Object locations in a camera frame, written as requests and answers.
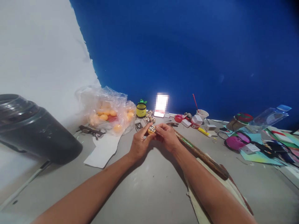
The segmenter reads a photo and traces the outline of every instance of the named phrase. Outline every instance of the black container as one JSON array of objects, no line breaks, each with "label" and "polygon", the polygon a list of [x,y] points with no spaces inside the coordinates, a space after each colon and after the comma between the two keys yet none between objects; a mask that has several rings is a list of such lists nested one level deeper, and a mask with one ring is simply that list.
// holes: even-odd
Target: black container
[{"label": "black container", "polygon": [[66,164],[81,153],[82,144],[46,109],[23,98],[11,100],[12,95],[0,95],[1,143],[17,152],[30,152],[57,164]]}]

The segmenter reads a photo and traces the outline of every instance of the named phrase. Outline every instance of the eyeglasses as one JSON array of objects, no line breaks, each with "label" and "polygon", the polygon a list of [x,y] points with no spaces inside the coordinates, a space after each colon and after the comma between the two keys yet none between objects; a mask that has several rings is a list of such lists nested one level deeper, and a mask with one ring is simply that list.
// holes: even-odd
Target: eyeglasses
[{"label": "eyeglasses", "polygon": [[99,140],[99,137],[101,137],[103,134],[106,134],[106,132],[97,131],[97,130],[91,129],[89,127],[85,127],[83,125],[80,125],[79,128],[80,128],[80,130],[77,130],[76,132],[82,131],[86,134],[92,134],[94,137],[96,137],[97,141]]}]

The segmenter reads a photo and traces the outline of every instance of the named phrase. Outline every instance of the clear plastic bottle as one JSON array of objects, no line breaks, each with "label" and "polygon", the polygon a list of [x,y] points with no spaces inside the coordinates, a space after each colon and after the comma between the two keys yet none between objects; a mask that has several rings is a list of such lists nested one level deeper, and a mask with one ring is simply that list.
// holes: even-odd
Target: clear plastic bottle
[{"label": "clear plastic bottle", "polygon": [[270,107],[253,119],[253,121],[246,126],[245,131],[247,133],[260,133],[268,126],[271,126],[287,117],[289,115],[287,111],[290,109],[292,108],[286,105],[279,105],[277,108]]}]

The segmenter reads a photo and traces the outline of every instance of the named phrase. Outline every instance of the plastic bag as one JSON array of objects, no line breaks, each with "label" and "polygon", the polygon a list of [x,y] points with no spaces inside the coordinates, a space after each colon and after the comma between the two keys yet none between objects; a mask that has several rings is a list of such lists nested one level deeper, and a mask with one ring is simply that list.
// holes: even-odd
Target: plastic bag
[{"label": "plastic bag", "polygon": [[85,86],[75,92],[89,125],[121,136],[129,133],[135,123],[136,105],[127,95],[109,87]]}]

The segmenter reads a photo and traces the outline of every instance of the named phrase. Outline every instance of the silver ball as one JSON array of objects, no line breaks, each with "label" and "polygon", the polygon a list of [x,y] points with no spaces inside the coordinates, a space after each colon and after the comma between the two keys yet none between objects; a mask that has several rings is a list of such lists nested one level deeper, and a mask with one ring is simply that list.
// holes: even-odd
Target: silver ball
[{"label": "silver ball", "polygon": [[152,110],[148,110],[147,113],[150,114],[150,116],[152,116],[154,114],[154,112]]},{"label": "silver ball", "polygon": [[155,117],[151,117],[151,118],[149,119],[149,121],[155,123],[155,122],[156,122],[156,118],[155,118]]},{"label": "silver ball", "polygon": [[149,134],[151,134],[150,132],[153,132],[153,133],[156,132],[156,128],[155,128],[155,126],[153,126],[153,125],[150,126],[147,132],[148,132]]},{"label": "silver ball", "polygon": [[150,118],[146,117],[144,118],[144,121],[148,124],[150,122]]}]

